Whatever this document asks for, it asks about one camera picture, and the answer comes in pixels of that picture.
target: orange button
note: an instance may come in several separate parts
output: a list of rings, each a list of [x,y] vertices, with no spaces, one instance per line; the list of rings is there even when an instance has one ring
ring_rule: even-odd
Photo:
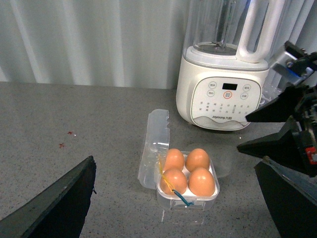
[[[229,99],[229,98],[232,97],[232,93],[231,93],[230,91],[226,91],[226,92],[224,92],[223,97],[224,97],[225,99]]]

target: yellow string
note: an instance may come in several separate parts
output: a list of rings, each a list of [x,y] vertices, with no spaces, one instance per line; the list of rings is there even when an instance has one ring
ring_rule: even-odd
[[[163,174],[163,168],[162,168],[162,163],[160,161],[160,155],[158,155],[158,165],[159,165],[159,173],[162,176],[162,178],[164,179],[165,183],[167,184],[168,189],[173,192],[173,190],[175,190],[174,185],[168,181],[167,177]]]

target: brand logo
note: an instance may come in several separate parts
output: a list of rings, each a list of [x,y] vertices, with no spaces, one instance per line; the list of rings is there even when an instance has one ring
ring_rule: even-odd
[[[213,116],[212,118],[222,119],[222,120],[231,120],[232,119],[232,117],[217,117],[217,116]]]

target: egg carton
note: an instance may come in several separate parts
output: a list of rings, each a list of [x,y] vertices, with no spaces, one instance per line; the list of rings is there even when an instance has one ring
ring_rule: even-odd
[[[192,205],[187,206],[178,196],[164,193],[159,185],[160,173],[158,158],[166,160],[169,149],[168,110],[156,109],[149,114],[148,126],[145,136],[144,149],[141,155],[138,179],[142,186],[157,190],[159,204],[166,210],[170,209],[201,209],[207,211],[213,206],[218,194],[219,183],[210,157],[209,171],[213,175],[215,191],[212,196],[196,196],[187,186],[182,196]],[[188,151],[182,151],[185,160]],[[184,175],[188,179],[190,172],[184,166]]]

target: blue string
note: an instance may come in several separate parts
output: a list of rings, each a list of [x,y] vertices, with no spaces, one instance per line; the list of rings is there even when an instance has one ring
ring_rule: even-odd
[[[186,199],[175,189],[173,189],[172,191],[176,194],[176,196],[178,196],[180,199],[182,199],[182,201],[186,204],[186,206],[194,205],[193,202],[186,201]]]

